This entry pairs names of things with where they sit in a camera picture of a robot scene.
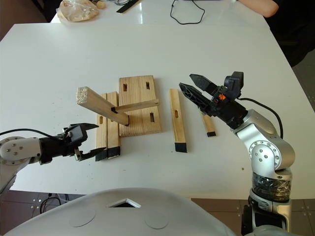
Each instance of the plastic bag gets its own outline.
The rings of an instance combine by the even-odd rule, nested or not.
[[[86,21],[98,15],[98,8],[89,0],[63,0],[57,15],[68,21]]]

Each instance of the rectangular slot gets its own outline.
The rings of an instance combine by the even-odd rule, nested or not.
[[[153,112],[150,113],[150,120],[151,120],[151,122],[154,122],[154,114],[153,114]]]

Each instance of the person's arm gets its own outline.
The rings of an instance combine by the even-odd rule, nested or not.
[[[251,10],[268,18],[273,16],[279,9],[273,0],[238,0]]]

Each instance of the black tip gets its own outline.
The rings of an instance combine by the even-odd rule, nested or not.
[[[208,137],[213,137],[213,136],[216,136],[217,134],[213,131],[213,132],[208,132],[207,133],[207,136]]]
[[[120,147],[111,147],[107,150],[107,157],[112,158],[120,155]]]
[[[107,149],[105,149],[104,151],[96,154],[95,156],[95,161],[101,161],[107,159]]]
[[[187,152],[186,143],[175,143],[175,151],[177,152]]]

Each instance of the dark floor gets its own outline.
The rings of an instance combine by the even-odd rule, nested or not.
[[[40,205],[49,193],[8,191],[0,200],[0,234],[3,235],[23,222],[39,215]],[[69,194],[69,200],[82,195]],[[238,236],[241,235],[241,216],[247,200],[192,199],[196,204],[226,224]],[[58,207],[59,201],[47,201],[46,211]],[[315,199],[293,200],[293,232],[303,236],[315,236]]]

